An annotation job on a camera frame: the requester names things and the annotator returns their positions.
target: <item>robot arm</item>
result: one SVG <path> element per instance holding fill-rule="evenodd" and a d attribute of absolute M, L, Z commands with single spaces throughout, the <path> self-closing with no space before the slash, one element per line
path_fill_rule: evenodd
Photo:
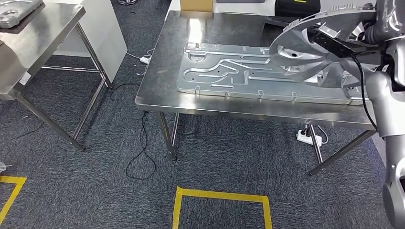
<path fill-rule="evenodd" d="M 371 75 L 366 91 L 386 144 L 385 211 L 394 228 L 405 229 L 405 1 L 378 0 L 376 7 L 376 23 L 365 40 L 385 44 L 392 71 Z"/>

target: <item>cardboard box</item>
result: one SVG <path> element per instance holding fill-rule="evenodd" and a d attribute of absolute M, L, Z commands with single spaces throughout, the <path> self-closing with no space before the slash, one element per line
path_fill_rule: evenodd
<path fill-rule="evenodd" d="M 181 11 L 212 12 L 213 0 L 180 0 Z"/>

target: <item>power strip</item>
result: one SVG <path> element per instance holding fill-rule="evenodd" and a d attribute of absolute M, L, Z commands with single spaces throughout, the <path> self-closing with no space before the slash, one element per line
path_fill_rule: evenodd
<path fill-rule="evenodd" d="M 314 145 L 313 142 L 312 142 L 312 137 L 311 136 L 306 136 L 305 134 L 303 135 L 301 132 L 302 132 L 302 130 L 298 130 L 297 140 L 300 141 L 300 142 L 305 142 L 305 143 L 310 144 L 310 145 Z M 316 135 L 316 140 L 317 140 L 318 146 L 321 147 L 321 145 L 322 145 L 322 137 Z"/>

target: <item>electrical cord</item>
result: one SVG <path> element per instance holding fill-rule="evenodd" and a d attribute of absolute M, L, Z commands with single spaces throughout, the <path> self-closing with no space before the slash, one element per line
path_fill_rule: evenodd
<path fill-rule="evenodd" d="M 130 162 L 127 165 L 127 168 L 125 169 L 125 175 L 127 175 L 127 177 L 129 177 L 131 179 L 135 179 L 135 180 L 147 180 L 147 179 L 151 178 L 153 176 L 153 174 L 155 174 L 155 172 L 156 172 L 156 162 L 146 153 L 146 148 L 148 147 L 148 133 L 146 132 L 146 128 L 145 128 L 146 122 L 148 121 L 147 113 L 148 113 L 148 111 L 143 112 L 143 116 L 141 119 L 142 128 L 139 133 L 139 142 L 142 142 L 142 134 L 143 134 L 145 136 L 145 145 L 142 147 L 142 150 L 134 158 L 132 158 L 132 160 L 130 160 Z M 128 168 L 134 160 L 136 160 L 139 156 L 141 156 L 141 154 L 144 154 L 153 163 L 153 170 L 152 170 L 151 174 L 149 174 L 149 176 L 147 176 L 147 177 L 131 176 L 128 173 Z"/>
<path fill-rule="evenodd" d="M 113 95 L 113 93 L 114 93 L 117 89 L 119 89 L 120 87 L 126 86 L 126 85 L 137 85 L 137 86 L 140 86 L 139 83 L 124 83 L 124 84 L 121 84 L 120 86 L 116 87 L 116 88 L 111 92 L 111 94 L 110 94 L 110 100 L 111 100 L 112 102 L 115 102 L 115 101 L 111 98 L 111 96 Z M 141 150 L 135 157 L 133 157 L 133 158 L 128 162 L 127 167 L 125 168 L 125 175 L 126 175 L 127 177 L 129 177 L 129 178 L 131 178 L 131 179 L 135 179 L 135 180 L 147 180 L 147 179 L 151 178 L 151 177 L 153 176 L 153 174 L 155 174 L 155 172 L 156 172 L 156 162 L 155 162 L 155 160 L 153 160 L 153 158 L 152 158 L 149 154 L 146 153 L 146 149 L 148 148 L 148 145 L 149 145 L 149 142 L 148 142 L 148 133 L 147 133 L 146 128 L 145 128 L 145 125 L 146 125 L 146 123 L 147 123 L 147 121 L 148 121 L 148 116 L 147 116 L 148 113 L 149 113 L 148 111 L 144 111 L 144 112 L 143 112 L 143 116 L 142 116 L 142 118 L 141 118 L 142 128 L 141 128 L 141 130 L 140 130 L 140 132 L 139 132 L 139 142 L 142 143 L 142 140 L 143 140 L 143 138 L 144 138 L 144 139 L 145 139 L 145 144 L 143 145 L 142 150 Z M 152 162 L 152 164 L 153 164 L 153 170 L 152 170 L 151 174 L 149 174 L 147 177 L 135 177 L 135 176 L 130 175 L 130 174 L 128 173 L 129 167 L 130 167 L 131 164 L 132 164 L 137 158 L 139 158 L 142 154 L 144 154 L 144 155 Z"/>
<path fill-rule="evenodd" d="M 323 134 L 325 135 L 326 141 L 322 142 L 322 144 L 326 144 L 329 142 L 329 138 L 328 135 L 326 134 L 326 132 L 322 129 L 322 127 L 320 125 L 317 125 L 317 127 L 319 128 L 319 130 L 321 130 L 323 132 Z"/>
<path fill-rule="evenodd" d="M 362 100 L 363 100 L 364 111 L 366 112 L 366 115 L 367 115 L 368 119 L 370 120 L 371 125 L 373 125 L 373 127 L 375 128 L 376 131 L 378 131 L 377 125 L 375 124 L 374 120 L 371 118 L 371 115 L 367 109 L 365 92 L 364 92 L 365 91 L 364 90 L 364 71 L 363 71 L 362 65 L 360 64 L 359 60 L 357 59 L 357 57 L 354 54 L 351 54 L 350 57 L 353 59 L 353 61 L 356 63 L 357 67 L 360 70 L 360 79 L 361 79 L 360 83 L 361 83 L 361 89 L 362 89 Z"/>
<path fill-rule="evenodd" d="M 111 94 L 110 94 L 110 100 L 111 100 L 112 102 L 115 102 L 115 100 L 113 100 L 113 99 L 111 98 L 112 95 L 113 95 L 113 93 L 114 93 L 118 88 L 120 88 L 120 87 L 122 87 L 122 86 L 125 86 L 125 85 L 137 85 L 137 86 L 140 86 L 139 83 L 124 83 L 124 84 L 121 84 L 120 86 L 114 88 L 113 91 L 112 91 Z"/>
<path fill-rule="evenodd" d="M 43 127 L 43 125 L 45 124 L 45 122 L 42 122 L 42 124 L 38 127 L 38 128 L 36 128 L 35 130 L 32 130 L 32 131 L 30 131 L 30 132 L 28 132 L 28 133 L 25 133 L 25 134 L 23 134 L 23 135 L 20 135 L 20 136 L 17 136 L 17 137 L 14 137 L 14 138 L 12 138 L 11 140 L 15 140 L 15 139 L 17 139 L 17 138 L 20 138 L 20 137 L 24 137 L 24 136 L 27 136 L 27 135 L 30 135 L 30 134 L 32 134 L 32 133 L 34 133 L 34 132 L 36 132 L 36 131 L 38 131 L 39 129 L 41 129 L 42 127 Z"/>

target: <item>black device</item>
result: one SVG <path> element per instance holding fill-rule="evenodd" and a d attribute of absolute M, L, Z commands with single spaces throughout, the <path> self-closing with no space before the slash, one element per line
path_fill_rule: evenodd
<path fill-rule="evenodd" d="M 274 8 L 279 17 L 305 18 L 319 11 L 320 0 L 276 0 Z"/>

